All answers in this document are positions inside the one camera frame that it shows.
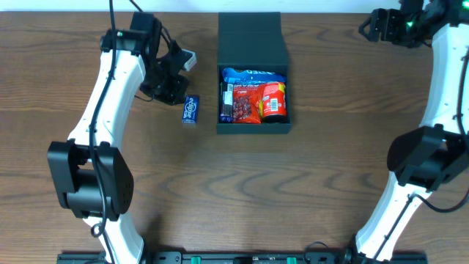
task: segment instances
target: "snack bag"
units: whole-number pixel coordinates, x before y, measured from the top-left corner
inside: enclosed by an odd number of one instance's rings
[[[225,68],[223,79],[228,84],[263,84],[271,81],[285,82],[286,79],[280,74],[262,70],[236,70]]]
[[[233,87],[233,122],[261,123],[262,86],[235,84]]]

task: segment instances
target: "wooden table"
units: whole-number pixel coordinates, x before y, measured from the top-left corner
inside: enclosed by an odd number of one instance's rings
[[[131,13],[117,14],[128,28]],[[218,136],[217,14],[156,14],[197,53],[188,92],[201,97],[196,129],[181,106],[135,100],[123,155],[135,178],[130,212],[152,249],[300,251],[343,247],[370,217],[397,136],[417,128],[432,51],[368,43],[365,15],[283,14],[294,125],[287,136]],[[75,127],[97,78],[108,13],[0,13],[0,263],[53,263],[99,242],[60,208],[46,161]],[[461,175],[431,201],[454,205]],[[397,244],[431,263],[469,262],[469,208],[422,206]]]

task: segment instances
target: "black mounting rail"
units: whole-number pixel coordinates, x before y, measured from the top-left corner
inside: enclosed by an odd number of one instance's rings
[[[59,254],[57,264],[85,264],[104,261],[104,252],[99,254]],[[321,249],[306,253],[301,252],[262,252],[262,253],[181,253],[157,252],[148,254],[140,264],[372,264],[370,259],[343,259],[343,251]],[[425,254],[396,253],[390,264],[427,264]]]

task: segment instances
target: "open box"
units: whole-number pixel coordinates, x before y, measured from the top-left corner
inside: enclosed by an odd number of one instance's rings
[[[220,122],[223,103],[220,83],[226,67],[238,70],[262,70],[280,73],[287,78],[285,101],[287,121],[283,123],[230,124]],[[279,12],[221,12],[218,14],[218,116],[217,133],[288,133],[292,127],[290,103],[289,61],[281,34]]]

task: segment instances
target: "blue snack bag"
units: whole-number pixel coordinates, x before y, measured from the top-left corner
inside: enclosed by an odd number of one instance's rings
[[[271,81],[287,82],[285,77],[277,73],[261,70],[235,70],[231,67],[223,70],[223,80],[228,84],[263,84]]]
[[[197,113],[199,112],[199,96],[188,95],[185,98],[182,110],[182,122],[186,124],[197,123]]]

